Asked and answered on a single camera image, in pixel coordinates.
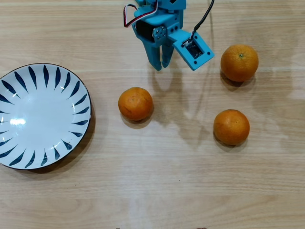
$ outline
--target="blue robotic gripper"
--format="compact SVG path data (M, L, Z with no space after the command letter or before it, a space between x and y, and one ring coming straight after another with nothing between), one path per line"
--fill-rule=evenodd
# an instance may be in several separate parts
M131 24L138 39L143 42L148 60L156 69L166 68L176 49L188 66L195 71L214 57L213 51L197 32L186 32L183 11L186 0L136 0L139 8ZM160 60L162 46L162 65Z

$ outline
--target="plate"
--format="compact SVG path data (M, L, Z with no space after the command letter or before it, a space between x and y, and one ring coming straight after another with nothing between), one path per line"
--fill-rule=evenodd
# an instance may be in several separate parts
M91 118L87 88L74 73L54 64L31 64L0 82L0 163L36 169L68 155Z

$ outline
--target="orange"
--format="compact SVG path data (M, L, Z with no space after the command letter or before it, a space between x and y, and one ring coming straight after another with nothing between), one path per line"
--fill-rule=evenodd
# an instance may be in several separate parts
M230 46L221 57L221 69L232 81L244 82L251 79L259 64L257 52L249 45Z
M238 145L249 136L247 117L237 110L222 111L214 120L215 136L227 145Z
M140 121L151 114L153 99L145 89L132 87L120 96L119 110L126 118L132 121Z

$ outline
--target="cable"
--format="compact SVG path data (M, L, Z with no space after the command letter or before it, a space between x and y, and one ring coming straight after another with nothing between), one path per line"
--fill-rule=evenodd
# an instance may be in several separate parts
M199 29L199 27L202 25L202 23L204 23L205 19L206 19L207 16L209 15L209 13L210 13L210 11L211 11L213 5L214 5L214 0L212 0L210 6L209 6L208 10L206 11L205 15L203 16L203 18L202 18L202 19L200 20L200 22L198 22L198 24L194 27L194 30L193 30L193 32L192 32L192 34L191 34L191 38L190 38L190 39L193 38L194 33Z
M134 18L134 19L132 19L130 22L127 23L127 7L128 7L128 6L132 6L132 7L134 7L136 10L138 10L138 8L137 8L135 5L133 5L133 4L128 4L128 5L126 5L126 6L124 7L124 12L123 12L123 16L124 16L124 27L126 27L126 28L128 28L129 26L131 26L132 24L134 24L134 23L137 22L138 20L143 19L143 18L145 18L145 17L147 17L147 16L150 16L150 15L156 13L157 10L158 10L158 0L156 0L156 2L155 2L155 4L154 4L154 10L153 10L153 11L148 12L148 13L145 13L145 14L143 14L143 15L137 17L137 18Z

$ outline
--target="table surface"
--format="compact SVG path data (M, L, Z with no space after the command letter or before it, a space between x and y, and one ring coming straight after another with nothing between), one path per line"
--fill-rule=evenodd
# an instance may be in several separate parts
M305 227L305 1L217 0L199 33L215 52L198 71L174 53L156 72L122 23L132 0L1 0L0 73L37 62L75 72L94 115L81 145L37 171L0 166L3 229L279 229ZM184 29L208 7L188 0ZM255 78L220 74L231 44L259 53ZM133 86L152 117L118 110ZM251 132L239 147L213 136L215 116L238 109Z

